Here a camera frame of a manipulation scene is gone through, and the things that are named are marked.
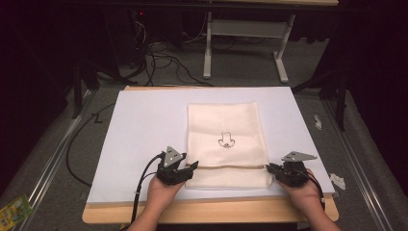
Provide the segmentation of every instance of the electrical cord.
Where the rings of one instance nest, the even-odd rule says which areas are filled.
[[[153,58],[154,63],[153,63],[153,61],[152,61],[151,65],[155,65],[157,60],[169,60],[169,63],[166,64],[165,66],[161,66],[161,67],[156,67],[156,66],[154,66],[154,68],[164,68],[164,67],[170,66],[171,64],[176,64],[176,65],[177,65],[176,76],[177,76],[177,78],[178,78],[182,83],[189,84],[189,85],[194,85],[194,84],[198,83],[198,84],[200,84],[200,85],[213,87],[212,84],[209,84],[209,83],[207,83],[207,82],[203,82],[203,81],[200,81],[200,80],[194,78],[194,77],[191,75],[189,69],[188,69],[185,65],[183,65],[183,64],[180,62],[180,60],[177,59],[176,57],[170,56],[170,55],[168,55],[168,54],[166,54],[166,53],[163,53],[163,52],[159,52],[159,53],[157,53],[157,54],[156,54],[155,56],[153,56],[153,57],[154,57],[154,58]],[[179,74],[178,74],[178,70],[179,70],[180,66],[182,66],[182,67],[186,70],[188,76],[189,76],[191,79],[193,79],[193,80],[195,81],[195,83],[187,82],[187,81],[184,81],[184,80],[182,80],[182,79],[180,78],[180,76],[179,76]]]
[[[153,162],[155,162],[155,161],[156,161],[157,159],[159,159],[159,158],[163,158],[165,155],[166,155],[166,153],[165,153],[165,152],[162,152],[161,154],[155,156],[153,159],[150,160],[150,162],[149,162],[149,163],[147,164],[147,166],[144,168],[144,171],[143,171],[143,173],[141,174],[141,177],[140,177],[140,180],[139,180],[139,183],[138,183],[138,187],[137,187],[136,193],[135,193],[135,200],[134,200],[134,202],[133,202],[133,212],[132,212],[131,222],[130,222],[129,225],[127,225],[127,226],[123,227],[122,229],[120,229],[120,231],[127,230],[127,229],[129,228],[129,226],[133,223],[133,221],[135,221],[135,219],[136,219],[136,213],[138,212],[138,204],[139,204],[139,197],[140,197],[140,191],[141,191],[141,184],[143,183],[143,180],[144,180],[147,176],[156,173],[156,172],[151,172],[151,173],[149,173],[149,174],[146,175],[147,170],[149,169],[149,167],[151,166],[151,164],[153,164]]]
[[[316,187],[318,188],[318,191],[319,191],[319,197],[320,197],[321,207],[323,208],[323,210],[325,210],[325,208],[326,208],[326,206],[325,206],[326,203],[325,203],[325,201],[324,201],[323,190],[321,189],[321,185],[320,185],[318,179],[316,179],[316,177],[315,177],[313,174],[311,174],[310,172],[308,172],[307,174],[305,174],[305,173],[303,173],[302,171],[299,171],[299,170],[297,170],[297,169],[294,169],[294,171],[296,171],[297,173],[299,173],[299,174],[301,174],[301,175],[307,177],[310,181],[312,181],[313,184],[316,185]]]
[[[65,154],[65,163],[66,163],[66,167],[68,168],[69,173],[72,175],[72,177],[77,180],[78,182],[80,182],[81,184],[84,184],[88,187],[91,187],[91,183],[86,182],[85,180],[81,179],[79,176],[77,176],[73,170],[71,169],[70,163],[69,163],[69,154],[70,154],[70,150],[71,150],[71,146],[73,144],[73,142],[75,141],[75,139],[78,137],[78,134],[84,129],[84,127],[94,118],[94,117],[98,117],[100,113],[102,113],[103,111],[107,110],[108,108],[112,107],[115,103],[109,104],[108,106],[104,107],[103,109],[99,110],[98,112],[94,113],[91,115],[90,118],[87,119],[87,121],[84,122],[84,124],[82,124],[82,126],[75,132],[75,134],[72,136],[72,139],[69,141],[68,144],[68,148],[66,150],[66,154]]]

